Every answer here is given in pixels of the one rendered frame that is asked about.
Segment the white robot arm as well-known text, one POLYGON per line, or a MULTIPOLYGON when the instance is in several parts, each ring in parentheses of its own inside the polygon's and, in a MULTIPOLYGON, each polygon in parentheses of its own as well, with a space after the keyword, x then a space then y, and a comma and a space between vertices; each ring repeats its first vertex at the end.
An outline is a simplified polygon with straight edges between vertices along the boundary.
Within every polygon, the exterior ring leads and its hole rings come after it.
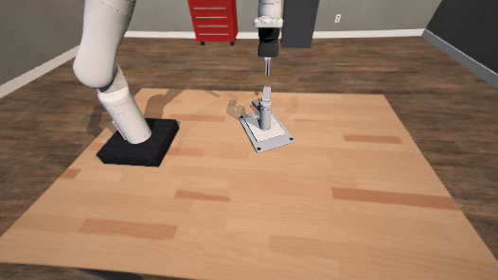
POLYGON ((142 143, 151 137, 151 129, 116 61, 116 52, 132 19, 135 2, 85 0, 82 38, 73 63, 78 80, 98 89, 99 101, 122 137, 131 144, 142 143))

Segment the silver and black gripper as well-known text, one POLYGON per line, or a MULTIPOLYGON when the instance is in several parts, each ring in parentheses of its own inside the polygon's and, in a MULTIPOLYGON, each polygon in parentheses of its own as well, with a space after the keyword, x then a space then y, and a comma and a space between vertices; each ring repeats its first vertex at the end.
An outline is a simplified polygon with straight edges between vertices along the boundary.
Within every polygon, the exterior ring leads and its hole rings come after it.
POLYGON ((258 56, 265 57, 265 75, 269 76, 270 60, 278 56, 278 37, 283 26, 281 1, 275 4, 258 2, 258 17, 254 20, 254 27, 258 27, 259 36, 258 56))

